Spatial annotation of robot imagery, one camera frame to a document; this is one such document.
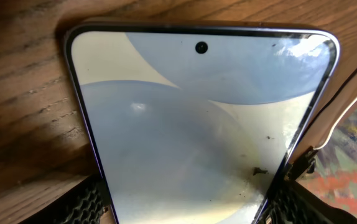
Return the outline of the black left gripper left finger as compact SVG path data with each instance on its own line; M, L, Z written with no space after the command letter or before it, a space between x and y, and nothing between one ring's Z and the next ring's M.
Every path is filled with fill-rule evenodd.
M91 175L20 224L99 224L109 206L106 182Z

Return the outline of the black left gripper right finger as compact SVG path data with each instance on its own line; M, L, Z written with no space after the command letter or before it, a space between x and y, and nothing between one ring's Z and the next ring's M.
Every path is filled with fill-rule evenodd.
M332 207L294 180L278 180L253 223L357 224L357 218Z

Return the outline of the blue Samsung Galaxy smartphone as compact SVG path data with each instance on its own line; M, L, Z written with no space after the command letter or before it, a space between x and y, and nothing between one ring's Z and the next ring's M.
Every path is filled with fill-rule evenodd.
M113 21L63 49L117 223L254 223L340 55L318 29Z

